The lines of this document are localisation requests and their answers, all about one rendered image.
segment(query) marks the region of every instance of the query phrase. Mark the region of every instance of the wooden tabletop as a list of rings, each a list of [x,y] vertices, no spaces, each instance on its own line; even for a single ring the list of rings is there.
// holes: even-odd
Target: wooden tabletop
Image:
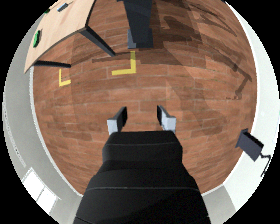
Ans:
[[[40,42],[33,48],[31,40],[26,57],[24,73],[49,49],[69,36],[85,29],[95,0],[59,0],[50,6],[50,11],[44,14],[36,32],[41,31]],[[68,4],[61,12],[57,11],[64,3]]]

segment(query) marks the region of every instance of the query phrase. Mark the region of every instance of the yellow tape marking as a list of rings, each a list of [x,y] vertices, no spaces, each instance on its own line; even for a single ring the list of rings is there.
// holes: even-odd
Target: yellow tape marking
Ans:
[[[112,71],[112,75],[124,75],[136,73],[136,57],[135,51],[130,51],[130,69]]]
[[[70,83],[71,83],[71,80],[61,82],[61,69],[59,69],[59,86],[66,86],[66,85],[69,85]]]

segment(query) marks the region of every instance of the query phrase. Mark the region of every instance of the table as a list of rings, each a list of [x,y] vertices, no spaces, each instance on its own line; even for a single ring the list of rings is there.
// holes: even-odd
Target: table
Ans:
[[[33,47],[33,39],[36,32],[30,43],[24,73],[32,66],[70,68],[70,64],[40,61],[39,58],[55,45],[76,33],[81,33],[110,56],[115,56],[115,52],[108,44],[88,26],[89,17],[95,1],[96,0],[59,0],[50,7],[50,11],[44,15],[37,28],[37,31],[40,30],[38,45],[35,48]],[[57,8],[64,3],[67,3],[68,6],[58,12]]]

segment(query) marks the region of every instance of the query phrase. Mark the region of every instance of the brown wood plank floor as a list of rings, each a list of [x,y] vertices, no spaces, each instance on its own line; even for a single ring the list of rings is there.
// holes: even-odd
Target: brown wood plank floor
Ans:
[[[72,64],[35,67],[34,101],[45,143],[61,172],[81,194],[102,165],[107,119],[127,106],[123,131],[162,130],[156,105],[177,118],[183,164],[204,193],[222,184],[242,150],[235,144],[253,124],[257,79],[247,37],[220,0],[153,0],[154,48],[135,49],[130,69],[123,2],[97,0],[89,26],[116,52],[110,57],[81,34],[40,60]]]

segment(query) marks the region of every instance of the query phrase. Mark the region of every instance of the green object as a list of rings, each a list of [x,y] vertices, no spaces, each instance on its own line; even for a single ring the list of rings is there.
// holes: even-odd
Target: green object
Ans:
[[[37,45],[39,44],[40,33],[41,33],[41,31],[38,30],[37,33],[35,34],[34,41],[33,41],[33,47],[37,47]]]

